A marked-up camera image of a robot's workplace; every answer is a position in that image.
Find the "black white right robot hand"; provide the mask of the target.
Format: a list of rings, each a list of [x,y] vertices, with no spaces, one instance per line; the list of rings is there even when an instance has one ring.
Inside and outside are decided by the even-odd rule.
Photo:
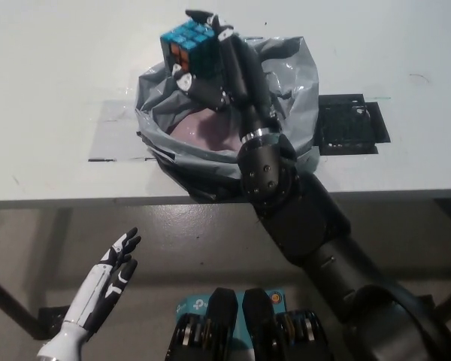
[[[192,100],[215,111],[235,109],[240,119],[238,134],[241,143],[280,132],[256,51],[219,14],[196,9],[187,9],[185,14],[213,31],[213,43],[218,46],[222,63],[222,86],[215,86],[174,64],[172,77],[178,88]]]

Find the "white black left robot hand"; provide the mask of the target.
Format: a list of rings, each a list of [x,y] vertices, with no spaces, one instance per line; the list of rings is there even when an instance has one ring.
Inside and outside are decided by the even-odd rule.
[[[121,235],[96,263],[74,297],[64,323],[96,333],[132,279],[138,261],[132,252],[141,242],[136,227]]]

